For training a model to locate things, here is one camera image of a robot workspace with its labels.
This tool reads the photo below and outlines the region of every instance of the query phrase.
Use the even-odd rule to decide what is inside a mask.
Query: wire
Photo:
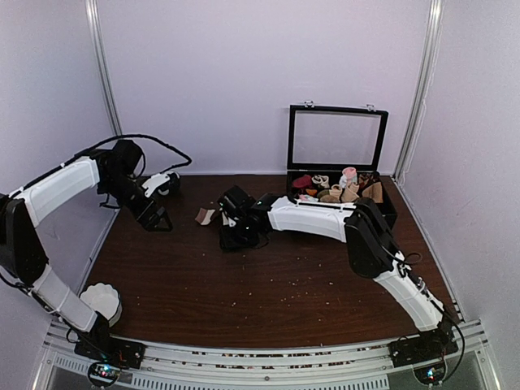
[[[2,282],[5,283],[7,286],[12,287],[12,288],[16,288],[16,289],[20,290],[22,293],[27,295],[28,287],[25,284],[20,283],[20,282],[12,283],[9,280],[7,280],[4,277],[4,275],[2,275],[2,273],[0,273],[0,280],[2,280]]]
[[[35,185],[39,181],[45,179],[47,176],[50,176],[53,173],[59,171],[60,169],[63,169],[67,165],[72,164],[78,158],[85,156],[87,153],[92,152],[93,150],[95,150],[99,146],[103,146],[103,145],[108,144],[108,143],[110,143],[112,141],[123,140],[123,139],[136,139],[136,138],[137,139],[145,139],[145,140],[154,141],[154,142],[160,144],[161,146],[163,146],[164,148],[166,148],[168,150],[171,150],[172,152],[178,154],[180,157],[182,157],[182,158],[184,158],[186,160],[185,162],[181,162],[181,163],[178,163],[178,164],[173,164],[170,167],[162,170],[160,173],[164,173],[166,171],[170,171],[171,169],[176,169],[176,168],[180,168],[180,167],[186,167],[186,166],[188,166],[189,164],[191,164],[193,162],[191,157],[189,157],[186,153],[180,151],[179,149],[177,149],[173,145],[167,144],[166,142],[159,140],[156,136],[149,136],[148,134],[123,134],[121,136],[111,136],[110,138],[106,138],[105,140],[99,141],[97,144],[94,144],[92,146],[89,146],[88,148],[85,148],[85,149],[81,150],[80,152],[74,154],[74,156],[72,158],[69,158],[63,164],[59,165],[58,167],[55,167],[55,168],[51,169],[50,171],[47,171],[43,175],[40,175],[36,179],[28,182],[25,186],[22,187],[22,189],[27,189],[29,187],[32,187],[33,185]],[[21,192],[20,190],[14,192],[10,196],[10,198],[15,197],[20,192]]]
[[[3,283],[7,284],[9,287],[19,288],[16,284],[11,283],[9,280],[4,278],[4,276],[1,273],[0,273],[0,279],[2,280]]]
[[[461,328],[457,325],[457,323],[455,323],[451,315],[449,315],[446,311],[442,310],[434,301],[431,301],[431,303],[443,316],[446,316],[449,322],[453,324],[453,326],[457,329],[458,334],[461,336],[462,340],[461,356],[458,358],[458,362],[453,368],[452,372],[450,372],[449,375],[442,380],[442,382],[445,383],[448,381],[448,379],[450,379],[453,376],[453,374],[455,374],[455,371],[457,371],[458,367],[461,365],[462,358],[464,357],[464,352],[466,351],[466,339],[462,334]]]
[[[71,335],[71,332],[72,332],[72,328],[69,328],[69,330],[67,331],[67,334],[65,335],[65,338],[71,344],[78,344],[79,341],[71,341],[71,339],[68,338]]]
[[[141,172],[139,172],[139,175],[137,175],[135,177],[136,180],[143,176],[143,173],[145,173],[145,169],[146,169],[146,155],[143,153],[143,167],[141,168]]]
[[[132,139],[132,138],[141,138],[141,139],[157,142],[161,146],[165,147],[168,150],[171,150],[174,153],[177,153],[180,157],[182,157],[186,160],[185,162],[171,165],[170,167],[162,170],[161,173],[164,173],[165,171],[170,171],[171,169],[185,167],[185,166],[191,164],[193,161],[187,154],[181,152],[175,146],[169,145],[166,142],[159,140],[156,136],[149,136],[148,134],[123,134],[121,136],[111,136],[110,138],[106,138],[103,141],[99,141],[95,145],[92,145],[88,148],[81,150],[80,152],[76,153],[73,158],[71,158],[69,161],[65,162],[65,165],[72,163],[73,161],[77,160],[79,157],[86,155],[88,152],[95,150],[99,146],[103,146],[105,144],[108,144],[109,142],[116,141],[116,140]]]

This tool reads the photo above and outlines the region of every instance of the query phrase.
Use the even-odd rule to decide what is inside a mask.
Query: dark wood tabletop
[[[451,298],[414,219],[389,178],[383,183],[398,218],[402,251],[444,303]],[[234,184],[254,197],[283,193],[282,175],[182,177],[163,198],[173,232],[146,232],[121,210],[88,284],[114,285],[123,315],[113,332],[141,340],[206,347],[282,348],[343,345],[416,333],[399,304],[349,268],[345,244],[299,232],[273,232],[269,245],[224,253],[219,225],[195,222],[200,207]]]

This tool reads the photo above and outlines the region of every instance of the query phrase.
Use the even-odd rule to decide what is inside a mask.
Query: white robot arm
[[[273,230],[307,232],[346,243],[351,269],[391,293],[419,330],[420,337],[414,341],[390,344],[394,366],[457,351],[452,319],[405,262],[390,228],[371,199],[323,204],[266,194],[256,201],[235,186],[224,193],[219,204],[231,222],[220,231],[220,246],[224,250],[255,247],[258,235]]]
[[[119,140],[112,149],[80,152],[9,196],[0,194],[0,266],[16,279],[14,284],[2,277],[4,281],[34,297],[76,331],[78,354],[135,368],[141,364],[144,345],[110,337],[107,318],[86,305],[56,275],[35,228],[75,195],[97,187],[98,193],[111,195],[119,207],[127,207],[145,230],[170,231],[171,220],[157,204],[155,193],[178,189],[179,175],[169,169],[150,178],[136,178],[133,172],[141,158],[144,154],[137,144]]]

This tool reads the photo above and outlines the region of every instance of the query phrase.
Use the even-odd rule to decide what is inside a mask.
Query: small container
[[[303,175],[329,176],[337,184],[346,167],[357,173],[377,171],[388,112],[383,110],[292,105],[289,115],[287,191]],[[397,219],[396,208],[383,186],[383,203],[377,204],[388,226]]]
[[[119,321],[123,307],[118,291],[110,284],[98,283],[82,292],[80,299],[103,317],[112,327]]]

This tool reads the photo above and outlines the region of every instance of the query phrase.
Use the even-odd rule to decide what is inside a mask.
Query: metal frame
[[[466,338],[466,353],[481,355],[479,364],[487,389],[500,390],[482,324],[462,323],[461,330]],[[58,321],[51,324],[33,388],[46,388],[54,366],[79,374],[86,372],[90,360],[74,354],[74,344],[67,342],[66,333],[65,325]],[[455,336],[460,345],[459,335]],[[394,340],[297,349],[212,349],[144,342],[146,352],[140,370],[125,372],[119,381],[123,386],[141,389],[348,388],[348,384],[377,382],[391,373],[413,368],[393,367],[388,344]]]
[[[406,165],[414,152],[413,140],[417,136],[420,128],[421,114],[423,112],[422,107],[431,75],[433,73],[440,37],[440,21],[443,9],[444,0],[431,0],[430,19],[428,20],[424,51],[422,52],[421,71],[419,73],[417,88],[415,90],[414,104],[412,105],[405,139],[394,172],[394,177],[399,183],[404,179]]]
[[[102,82],[103,98],[105,100],[106,112],[110,120],[112,131],[116,136],[123,134],[121,123],[115,107],[114,92],[112,91],[111,79],[108,74],[108,66],[106,65],[105,47],[102,40],[101,24],[99,23],[98,1],[85,0],[87,11],[87,20],[89,22],[90,34],[94,52],[96,54],[97,69]]]

